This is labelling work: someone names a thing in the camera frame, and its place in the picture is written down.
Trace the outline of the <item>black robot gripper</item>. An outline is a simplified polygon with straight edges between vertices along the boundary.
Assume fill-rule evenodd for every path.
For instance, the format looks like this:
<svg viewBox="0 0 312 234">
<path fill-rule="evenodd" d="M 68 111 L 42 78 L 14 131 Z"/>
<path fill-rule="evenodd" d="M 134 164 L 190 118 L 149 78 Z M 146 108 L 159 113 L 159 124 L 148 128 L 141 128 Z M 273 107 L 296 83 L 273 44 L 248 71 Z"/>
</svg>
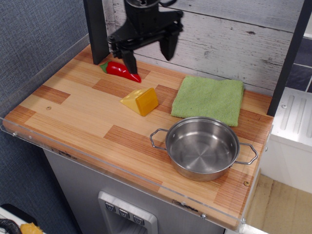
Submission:
<svg viewBox="0 0 312 234">
<path fill-rule="evenodd" d="M 169 7 L 174 0 L 125 0 L 125 23 L 108 38 L 114 57 L 123 59 L 130 74 L 137 74 L 137 62 L 133 51 L 156 41 L 167 61 L 176 50 L 179 33 L 183 30 L 181 10 L 163 11 L 159 7 Z"/>
</svg>

